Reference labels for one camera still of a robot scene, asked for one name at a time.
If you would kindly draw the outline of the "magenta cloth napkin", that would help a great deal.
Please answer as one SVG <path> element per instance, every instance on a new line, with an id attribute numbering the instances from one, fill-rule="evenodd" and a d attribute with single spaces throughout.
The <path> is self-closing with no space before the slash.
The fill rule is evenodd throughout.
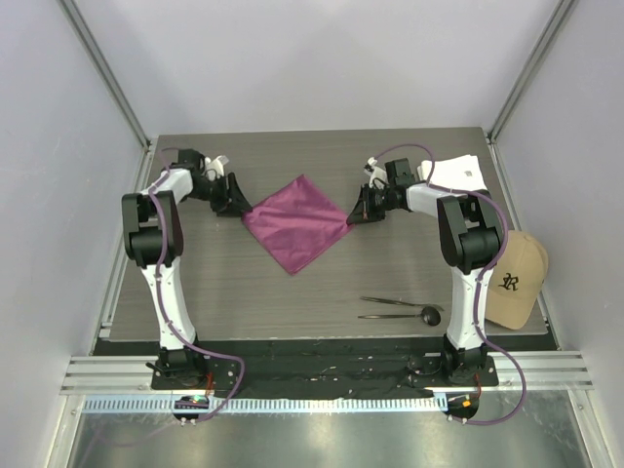
<path id="1" fill-rule="evenodd" d="M 290 275 L 305 268 L 352 229 L 347 214 L 306 175 L 255 205 L 243 215 L 242 222 Z"/>

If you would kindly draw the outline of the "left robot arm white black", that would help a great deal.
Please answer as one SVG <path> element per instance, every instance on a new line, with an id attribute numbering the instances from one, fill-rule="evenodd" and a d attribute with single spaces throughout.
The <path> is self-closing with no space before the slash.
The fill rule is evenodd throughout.
<path id="1" fill-rule="evenodd" d="M 184 238 L 178 205 L 188 198 L 207 202 L 221 216 L 252 210 L 236 176 L 217 160 L 207 168 L 186 163 L 166 168 L 145 189 L 124 195 L 121 206 L 125 251 L 145 279 L 159 325 L 157 360 L 149 367 L 158 379 L 195 389 L 209 371 L 180 275 Z"/>

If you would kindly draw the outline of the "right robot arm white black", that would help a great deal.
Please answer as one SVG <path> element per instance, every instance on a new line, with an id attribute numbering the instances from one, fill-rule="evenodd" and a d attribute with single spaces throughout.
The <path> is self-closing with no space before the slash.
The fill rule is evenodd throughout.
<path id="1" fill-rule="evenodd" d="M 440 371 L 445 381 L 467 385 L 487 368 L 484 319 L 488 282 L 506 247 L 506 224 L 490 199 L 479 160 L 473 155 L 433 163 L 413 173 L 409 160 L 381 166 L 368 159 L 358 201 L 347 223 L 378 222 L 391 210 L 422 213 L 438 221 L 440 248 L 450 267 L 450 321 Z"/>

